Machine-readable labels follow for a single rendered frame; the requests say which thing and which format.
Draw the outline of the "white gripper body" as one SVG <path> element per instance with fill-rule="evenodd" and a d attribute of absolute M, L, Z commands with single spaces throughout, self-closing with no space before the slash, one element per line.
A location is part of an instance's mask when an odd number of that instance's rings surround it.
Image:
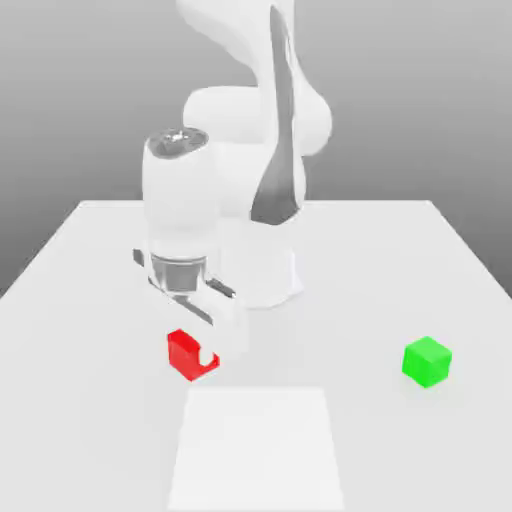
<path fill-rule="evenodd" d="M 205 330 L 215 330 L 216 354 L 220 359 L 236 359 L 248 350 L 247 313 L 233 289 L 206 275 L 196 281 L 196 289 L 186 293 L 169 293 L 149 277 L 146 292 L 150 311 L 155 315 L 162 334 L 181 329 L 198 342 Z"/>

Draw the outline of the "small red cube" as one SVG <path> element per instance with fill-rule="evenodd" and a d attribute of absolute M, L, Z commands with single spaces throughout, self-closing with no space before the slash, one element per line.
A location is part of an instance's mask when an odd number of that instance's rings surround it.
<path fill-rule="evenodd" d="M 211 361 L 200 362 L 200 344 L 188 333 L 177 329 L 168 334 L 169 363 L 188 381 L 195 381 L 220 366 L 220 359 L 213 354 Z"/>

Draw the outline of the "small green cube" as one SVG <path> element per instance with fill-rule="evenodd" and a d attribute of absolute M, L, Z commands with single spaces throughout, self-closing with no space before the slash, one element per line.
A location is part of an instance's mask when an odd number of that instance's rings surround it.
<path fill-rule="evenodd" d="M 426 336 L 405 347 L 402 373 L 429 388 L 448 377 L 451 361 L 452 351 Z"/>

